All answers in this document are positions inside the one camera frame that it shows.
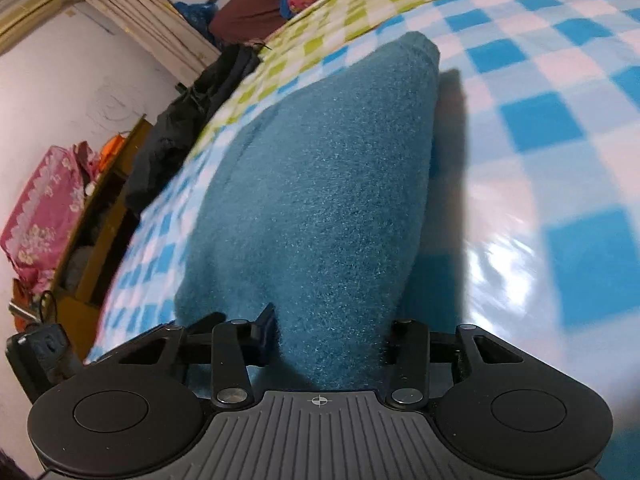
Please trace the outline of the teal knitted sweater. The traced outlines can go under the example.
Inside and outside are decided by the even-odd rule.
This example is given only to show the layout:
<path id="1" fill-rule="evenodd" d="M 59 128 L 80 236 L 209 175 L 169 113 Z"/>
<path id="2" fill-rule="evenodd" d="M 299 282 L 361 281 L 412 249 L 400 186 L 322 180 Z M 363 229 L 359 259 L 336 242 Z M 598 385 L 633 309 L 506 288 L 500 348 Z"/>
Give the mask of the teal knitted sweater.
<path id="1" fill-rule="evenodd" d="M 297 90 L 230 143 L 204 195 L 175 298 L 182 325 L 276 308 L 254 388 L 359 390 L 418 253 L 439 53 L 418 32 Z"/>

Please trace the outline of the black clothing pile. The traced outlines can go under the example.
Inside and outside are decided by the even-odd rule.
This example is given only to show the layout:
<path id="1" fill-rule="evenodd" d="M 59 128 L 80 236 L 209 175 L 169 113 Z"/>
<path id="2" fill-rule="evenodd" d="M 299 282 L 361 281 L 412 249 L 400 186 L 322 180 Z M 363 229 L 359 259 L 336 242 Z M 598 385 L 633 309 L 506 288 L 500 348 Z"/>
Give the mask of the black clothing pile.
<path id="1" fill-rule="evenodd" d="M 246 44 L 224 47 L 217 61 L 159 114 L 134 158 L 125 184 L 125 204 L 141 214 L 181 168 L 202 130 L 228 101 L 260 58 Z"/>

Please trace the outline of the wooden shelf cabinet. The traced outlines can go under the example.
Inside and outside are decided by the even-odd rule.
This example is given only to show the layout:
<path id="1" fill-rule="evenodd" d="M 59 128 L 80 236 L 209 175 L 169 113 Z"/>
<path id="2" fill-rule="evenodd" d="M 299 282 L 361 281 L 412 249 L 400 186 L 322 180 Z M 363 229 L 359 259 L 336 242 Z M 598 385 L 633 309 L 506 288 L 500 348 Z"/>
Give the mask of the wooden shelf cabinet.
<path id="1" fill-rule="evenodd" d="M 125 184 L 150 130 L 140 118 L 93 182 L 49 287 L 54 303 L 48 319 L 63 326 L 81 359 L 96 340 L 103 301 L 138 224 L 125 204 Z"/>

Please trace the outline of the blue white checkered bedsheet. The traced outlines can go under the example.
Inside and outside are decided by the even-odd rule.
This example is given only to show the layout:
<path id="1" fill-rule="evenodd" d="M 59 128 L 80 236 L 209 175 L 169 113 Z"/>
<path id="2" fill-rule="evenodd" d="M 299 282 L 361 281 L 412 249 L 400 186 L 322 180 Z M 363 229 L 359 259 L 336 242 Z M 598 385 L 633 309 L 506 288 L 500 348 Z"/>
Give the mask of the blue white checkered bedsheet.
<path id="1" fill-rule="evenodd" d="M 600 461 L 639 474 L 639 0 L 518 0 L 547 22 L 483 44 L 447 79 L 405 305 L 489 330 L 597 390 Z M 90 358 L 174 316 L 183 254 L 227 128 L 145 211 Z"/>

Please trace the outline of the pink floral cloth bundle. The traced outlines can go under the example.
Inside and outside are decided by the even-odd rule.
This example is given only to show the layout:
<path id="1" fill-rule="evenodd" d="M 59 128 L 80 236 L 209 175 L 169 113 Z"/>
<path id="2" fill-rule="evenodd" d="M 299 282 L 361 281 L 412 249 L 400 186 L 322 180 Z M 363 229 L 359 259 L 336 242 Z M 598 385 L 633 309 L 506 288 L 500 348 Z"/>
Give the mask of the pink floral cloth bundle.
<path id="1" fill-rule="evenodd" d="M 99 159 L 86 142 L 53 145 L 26 183 L 1 234 L 1 248 L 28 292 L 40 294 L 53 281 Z"/>

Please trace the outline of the orange item on cabinet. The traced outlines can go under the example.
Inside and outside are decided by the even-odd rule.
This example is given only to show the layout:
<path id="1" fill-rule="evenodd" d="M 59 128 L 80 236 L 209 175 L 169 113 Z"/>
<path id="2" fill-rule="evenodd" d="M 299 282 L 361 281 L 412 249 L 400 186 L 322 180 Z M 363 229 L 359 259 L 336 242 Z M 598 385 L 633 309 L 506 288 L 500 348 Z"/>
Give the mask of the orange item on cabinet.
<path id="1" fill-rule="evenodd" d="M 117 133 L 102 146 L 98 161 L 99 174 L 102 174 L 102 172 L 107 170 L 107 168 L 117 159 L 126 141 L 126 134 Z"/>

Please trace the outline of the green white checkered bedsheet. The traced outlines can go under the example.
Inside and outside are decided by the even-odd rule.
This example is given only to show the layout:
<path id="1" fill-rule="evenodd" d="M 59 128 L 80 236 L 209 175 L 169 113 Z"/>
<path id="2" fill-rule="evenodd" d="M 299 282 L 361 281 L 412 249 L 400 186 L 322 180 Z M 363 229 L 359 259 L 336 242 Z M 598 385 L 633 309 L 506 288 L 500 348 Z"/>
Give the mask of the green white checkered bedsheet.
<path id="1" fill-rule="evenodd" d="M 260 65 L 205 125 L 189 156 L 198 157 L 227 128 L 247 124 L 287 94 L 405 32 L 423 32 L 446 67 L 473 77 L 473 50 L 546 26 L 518 0 L 319 0 L 268 39 Z"/>

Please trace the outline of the beige curtain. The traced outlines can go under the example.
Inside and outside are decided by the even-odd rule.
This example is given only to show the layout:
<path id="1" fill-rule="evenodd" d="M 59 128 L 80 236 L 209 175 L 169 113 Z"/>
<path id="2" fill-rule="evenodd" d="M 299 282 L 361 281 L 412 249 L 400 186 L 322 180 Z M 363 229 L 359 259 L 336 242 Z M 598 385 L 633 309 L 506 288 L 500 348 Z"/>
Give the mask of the beige curtain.
<path id="1" fill-rule="evenodd" d="M 169 0 L 84 0 L 109 18 L 185 86 L 220 52 Z"/>

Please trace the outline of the maroon mattress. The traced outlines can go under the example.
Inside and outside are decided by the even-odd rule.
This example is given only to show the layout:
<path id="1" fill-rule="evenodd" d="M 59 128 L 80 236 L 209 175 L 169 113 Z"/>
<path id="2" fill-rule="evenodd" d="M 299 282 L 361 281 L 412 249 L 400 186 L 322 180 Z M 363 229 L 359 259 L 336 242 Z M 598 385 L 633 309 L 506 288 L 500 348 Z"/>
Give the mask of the maroon mattress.
<path id="1" fill-rule="evenodd" d="M 230 0 L 215 12 L 208 31 L 218 48 L 265 40 L 286 23 L 280 5 L 281 0 Z"/>

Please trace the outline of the blue bag by curtain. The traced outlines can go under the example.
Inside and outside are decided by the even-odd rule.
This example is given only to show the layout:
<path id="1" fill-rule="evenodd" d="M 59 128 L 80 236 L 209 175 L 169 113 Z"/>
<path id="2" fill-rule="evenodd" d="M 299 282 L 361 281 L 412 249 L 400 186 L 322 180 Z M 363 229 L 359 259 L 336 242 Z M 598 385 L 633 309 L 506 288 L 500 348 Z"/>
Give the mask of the blue bag by curtain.
<path id="1" fill-rule="evenodd" d="M 219 48 L 219 40 L 209 30 L 209 24 L 217 12 L 217 8 L 212 2 L 185 3 L 177 1 L 174 3 L 174 8 L 201 36 Z"/>

